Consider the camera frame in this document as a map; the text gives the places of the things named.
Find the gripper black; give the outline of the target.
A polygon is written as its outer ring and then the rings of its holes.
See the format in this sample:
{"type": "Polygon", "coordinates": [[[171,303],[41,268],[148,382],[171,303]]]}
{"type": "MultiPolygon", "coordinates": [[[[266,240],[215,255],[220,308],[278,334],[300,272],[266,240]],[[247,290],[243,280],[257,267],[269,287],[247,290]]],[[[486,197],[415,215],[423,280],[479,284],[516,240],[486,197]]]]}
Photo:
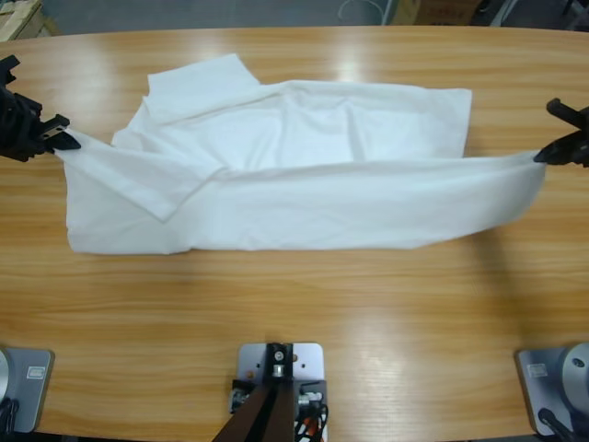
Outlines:
{"type": "Polygon", "coordinates": [[[27,162],[35,156],[81,148],[65,130],[70,121],[61,114],[43,122],[42,106],[31,99],[1,90],[1,156],[27,162]]]}
{"type": "Polygon", "coordinates": [[[566,165],[573,163],[588,166],[588,108],[571,108],[553,99],[547,104],[547,111],[556,118],[570,124],[576,131],[554,140],[534,156],[537,163],[547,165],[566,165]]]}

